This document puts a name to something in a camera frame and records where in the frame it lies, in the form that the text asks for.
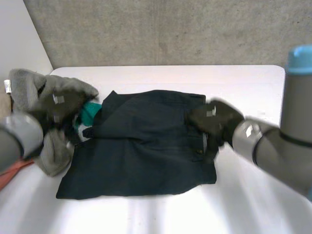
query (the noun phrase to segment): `red object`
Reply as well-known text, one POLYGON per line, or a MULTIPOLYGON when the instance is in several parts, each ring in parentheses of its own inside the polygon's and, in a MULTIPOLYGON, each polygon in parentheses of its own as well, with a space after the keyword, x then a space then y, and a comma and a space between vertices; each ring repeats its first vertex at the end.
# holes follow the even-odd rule
POLYGON ((33 160, 17 161, 8 170, 0 174, 0 191, 11 181, 20 169, 33 164, 33 160))

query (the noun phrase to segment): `white table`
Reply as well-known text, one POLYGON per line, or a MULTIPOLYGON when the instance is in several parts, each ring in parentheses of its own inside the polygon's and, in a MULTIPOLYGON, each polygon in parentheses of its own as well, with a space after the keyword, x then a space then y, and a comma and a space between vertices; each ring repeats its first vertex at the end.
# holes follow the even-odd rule
MULTIPOLYGON (((76 77, 112 91, 167 89, 220 97, 245 115, 278 124, 284 70, 277 66, 67 67, 76 77)), ((307 234, 312 205, 236 155, 228 146, 215 162, 217 182, 181 195, 57 200, 62 175, 36 165, 0 192, 1 234, 307 234)))

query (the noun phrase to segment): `wrinkled fabric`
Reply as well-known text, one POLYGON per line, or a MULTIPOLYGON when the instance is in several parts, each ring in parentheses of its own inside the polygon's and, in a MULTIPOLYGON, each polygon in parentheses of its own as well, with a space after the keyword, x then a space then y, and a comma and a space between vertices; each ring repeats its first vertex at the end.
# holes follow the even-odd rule
POLYGON ((204 102, 203 95, 174 91, 113 91, 84 130, 92 139, 75 147, 56 197, 180 194, 215 183, 214 163, 203 163, 203 134, 184 119, 204 102))
MULTIPOLYGON (((12 84, 14 110, 29 111, 37 108, 38 100, 45 98, 54 91, 73 90, 83 92, 87 97, 98 95, 97 89, 76 78, 63 78, 54 75, 41 75, 26 69, 13 69, 9 79, 12 84)), ((78 135, 72 130, 72 123, 64 125, 62 130, 49 131, 43 141, 39 155, 32 154, 34 162, 48 176, 56 176, 62 172, 72 159, 72 151, 67 148, 68 140, 79 141, 78 135)))

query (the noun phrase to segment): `concrete wall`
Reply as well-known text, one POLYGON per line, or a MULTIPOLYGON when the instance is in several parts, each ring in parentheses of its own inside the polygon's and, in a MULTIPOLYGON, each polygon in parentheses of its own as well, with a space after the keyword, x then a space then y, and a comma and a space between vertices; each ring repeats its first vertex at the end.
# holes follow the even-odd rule
POLYGON ((12 68, 52 71, 23 0, 0 0, 0 86, 12 68))
POLYGON ((311 0, 24 0, 54 68, 275 64, 312 43, 311 0))

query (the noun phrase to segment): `teal cloth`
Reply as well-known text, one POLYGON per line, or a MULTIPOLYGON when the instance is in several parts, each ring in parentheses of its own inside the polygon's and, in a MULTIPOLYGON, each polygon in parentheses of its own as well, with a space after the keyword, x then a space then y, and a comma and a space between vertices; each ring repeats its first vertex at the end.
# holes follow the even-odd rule
POLYGON ((97 104, 94 102, 87 102, 82 107, 82 110, 78 116, 78 120, 76 122, 76 126, 83 124, 85 126, 92 126, 94 116, 97 112, 102 108, 101 104, 97 104))

